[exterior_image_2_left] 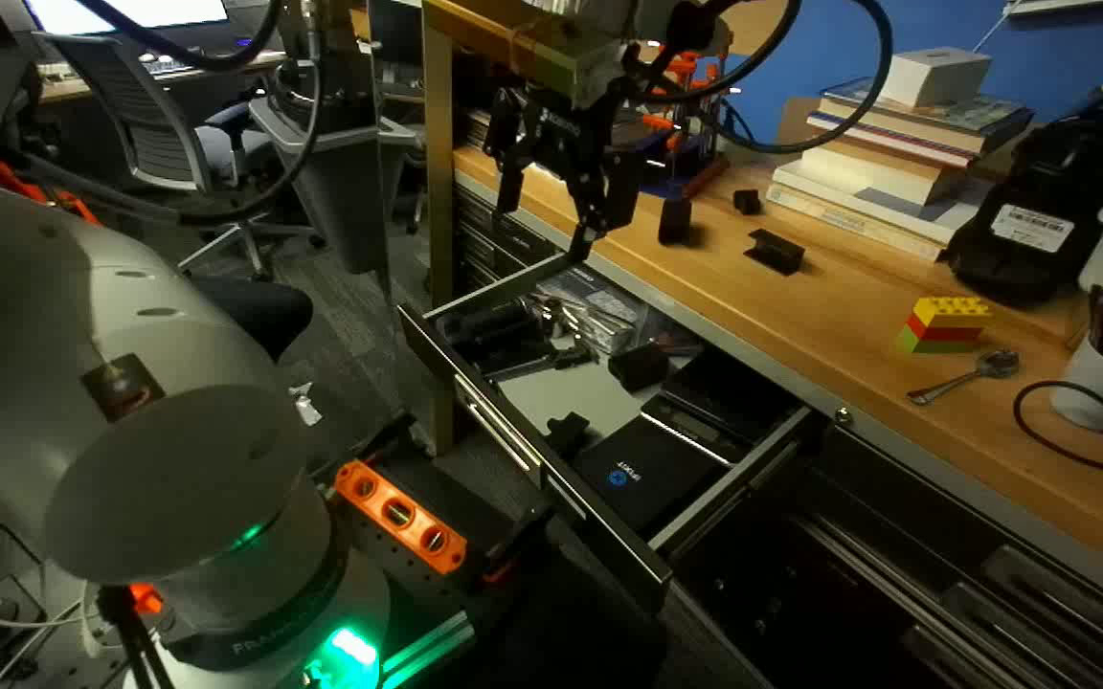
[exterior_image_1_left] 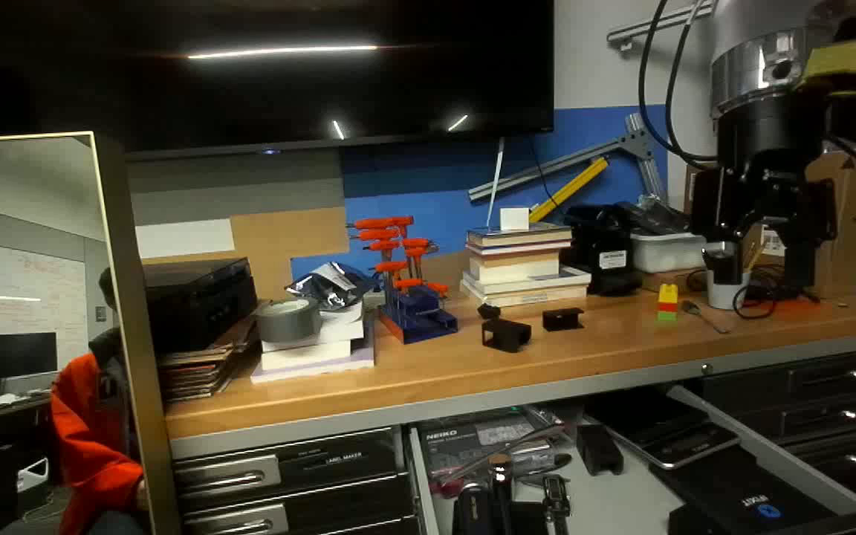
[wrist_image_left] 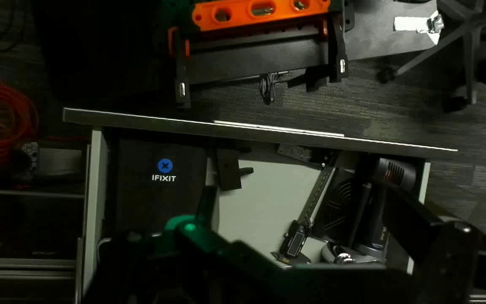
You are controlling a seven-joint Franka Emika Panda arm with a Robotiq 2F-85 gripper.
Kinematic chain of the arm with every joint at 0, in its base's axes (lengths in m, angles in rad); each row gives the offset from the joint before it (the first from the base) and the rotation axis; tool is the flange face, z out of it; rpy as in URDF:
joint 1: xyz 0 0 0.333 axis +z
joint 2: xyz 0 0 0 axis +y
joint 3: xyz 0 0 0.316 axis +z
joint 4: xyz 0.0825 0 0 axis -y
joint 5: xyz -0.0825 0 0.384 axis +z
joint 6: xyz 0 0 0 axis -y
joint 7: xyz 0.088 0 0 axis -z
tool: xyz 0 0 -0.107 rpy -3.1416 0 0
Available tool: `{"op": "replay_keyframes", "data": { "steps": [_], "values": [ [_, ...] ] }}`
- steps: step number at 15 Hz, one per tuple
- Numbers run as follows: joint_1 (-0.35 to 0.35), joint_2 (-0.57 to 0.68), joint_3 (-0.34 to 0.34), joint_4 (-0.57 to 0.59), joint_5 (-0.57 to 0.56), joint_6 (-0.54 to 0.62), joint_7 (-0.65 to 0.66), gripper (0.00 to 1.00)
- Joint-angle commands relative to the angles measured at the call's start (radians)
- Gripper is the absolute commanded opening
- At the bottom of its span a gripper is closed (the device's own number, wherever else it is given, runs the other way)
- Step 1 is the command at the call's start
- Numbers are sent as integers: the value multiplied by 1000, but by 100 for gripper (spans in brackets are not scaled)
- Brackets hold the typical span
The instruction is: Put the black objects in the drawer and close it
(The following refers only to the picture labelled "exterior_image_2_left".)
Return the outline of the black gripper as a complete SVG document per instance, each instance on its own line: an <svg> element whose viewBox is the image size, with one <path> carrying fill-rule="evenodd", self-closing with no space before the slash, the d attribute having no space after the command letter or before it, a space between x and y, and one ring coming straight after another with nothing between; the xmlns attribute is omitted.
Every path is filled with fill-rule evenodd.
<svg viewBox="0 0 1103 689"><path fill-rule="evenodd" d="M615 85L601 101L576 106L553 90L510 81L493 94L487 152L493 156L497 210L523 205L525 170L557 172L578 210L571 256L588 262L593 243L627 221L627 186L645 182L653 156L684 138L672 113L645 113Z"/></svg>

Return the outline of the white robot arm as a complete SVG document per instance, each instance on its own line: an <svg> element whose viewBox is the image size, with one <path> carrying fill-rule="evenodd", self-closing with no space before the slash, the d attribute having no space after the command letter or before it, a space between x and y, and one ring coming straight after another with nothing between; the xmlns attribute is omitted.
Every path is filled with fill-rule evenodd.
<svg viewBox="0 0 1103 689"><path fill-rule="evenodd" d="M273 355L142 243L0 187L0 508L66 576L167 601L178 689L396 689L403 493L306 476Z"/></svg>

